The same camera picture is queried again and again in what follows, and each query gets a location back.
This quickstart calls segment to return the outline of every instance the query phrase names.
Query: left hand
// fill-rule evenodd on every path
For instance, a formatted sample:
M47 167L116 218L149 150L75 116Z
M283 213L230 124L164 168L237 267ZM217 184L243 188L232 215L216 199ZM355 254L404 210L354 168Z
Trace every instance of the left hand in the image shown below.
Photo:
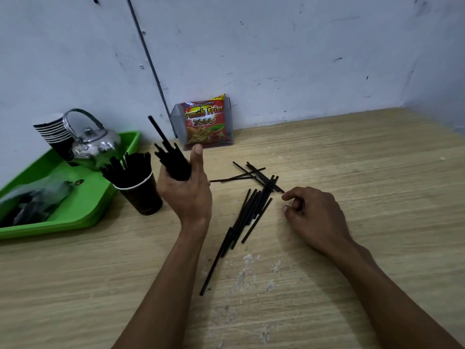
M205 236L212 218L212 192L203 169L203 147L200 144L191 150L192 173L188 181L173 179L162 165L157 181L157 191L170 205L181 221L183 230L195 230Z

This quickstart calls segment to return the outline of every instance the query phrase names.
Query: cup holding straws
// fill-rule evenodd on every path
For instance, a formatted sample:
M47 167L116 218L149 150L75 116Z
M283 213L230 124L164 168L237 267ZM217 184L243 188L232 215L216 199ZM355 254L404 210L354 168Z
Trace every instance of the cup holding straws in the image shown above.
M163 200L157 193L150 153L126 153L121 163L115 158L101 168L103 177L110 181L142 215L160 210Z

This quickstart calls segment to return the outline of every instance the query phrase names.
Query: bundle of black straws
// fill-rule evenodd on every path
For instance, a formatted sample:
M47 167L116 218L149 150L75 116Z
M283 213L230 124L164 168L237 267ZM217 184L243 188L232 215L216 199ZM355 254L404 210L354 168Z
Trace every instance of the bundle of black straws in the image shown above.
M187 181L191 177L191 165L187 159L183 156L178 145L175 143L173 148L170 142L166 139L165 134L161 131L160 127L155 122L154 118L149 116L148 120L154 125L161 139L163 140L163 146L166 148L166 152L155 143L158 152L155 155L160 158L161 164L166 167L168 174L177 181Z
M129 188L144 181L152 173L150 153L126 153L121 163L115 157L101 167L102 175L118 188Z
M260 171L253 167L253 170L251 172L246 171L246 173L247 173L247 175L251 176L253 173L255 173L255 174L260 173ZM206 289L208 287L208 283L210 282L210 279L212 278L213 272L214 272L215 267L216 267L216 265L217 265L217 263L219 261L219 258L224 257L229 248L231 248L231 250L234 249L234 247L236 246L237 241L239 240L239 237L240 237L242 231L244 230L244 227L247 226L247 225L250 225L252 220L255 219L255 222L249 228L249 230L247 231L247 234L244 236L244 238L241 241L241 243L246 242L247 238L252 233L253 229L255 228L257 223L259 222L260 218L262 217L262 215L264 214L264 212L266 211L266 209L270 205L271 201L273 200L272 198L268 199L270 197L270 194L274 190L278 190L278 191L281 190L276 185L276 181L278 180L278 177L279 176L275 177L273 175L273 176L271 176L271 179L268 179L266 176L263 175L264 180L257 180L260 183L263 183L263 190L262 191L257 191L257 189L255 189L253 191L252 195L250 195L252 190L251 189L248 190L247 195L246 195L246 197L244 199L244 202L242 203L242 207L241 207L241 210L239 212L239 216L236 219L236 222L234 223L234 225L228 229L228 232L226 233L226 237L223 240L223 243L221 244L221 247L219 248L219 251L218 251L218 254L215 257L215 260L213 261L212 268L210 269L210 272L208 272L208 276L206 277L205 283L204 283L204 285L202 287L202 290L201 290L201 293L200 293L201 296L205 293L205 291L206 291Z

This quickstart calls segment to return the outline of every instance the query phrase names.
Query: table surface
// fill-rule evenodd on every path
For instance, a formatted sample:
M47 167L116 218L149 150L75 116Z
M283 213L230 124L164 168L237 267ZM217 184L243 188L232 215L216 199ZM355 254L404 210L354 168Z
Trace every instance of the table surface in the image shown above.
M465 140L403 109L238 130L205 150L210 179L266 167L279 186L334 194L351 232L422 308L465 343ZM154 171L160 163L153 160ZM186 348L377 348L346 280L306 247L279 193L248 241L198 295L252 180L212 183ZM2 348L108 348L171 249L164 205L139 215L119 194L91 229L0 243Z

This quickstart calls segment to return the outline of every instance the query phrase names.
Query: snack packet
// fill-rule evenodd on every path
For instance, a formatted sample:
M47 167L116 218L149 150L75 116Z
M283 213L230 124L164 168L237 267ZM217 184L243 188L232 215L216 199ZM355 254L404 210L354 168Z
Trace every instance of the snack packet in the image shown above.
M225 127L225 94L181 105L186 116L188 146L231 142Z

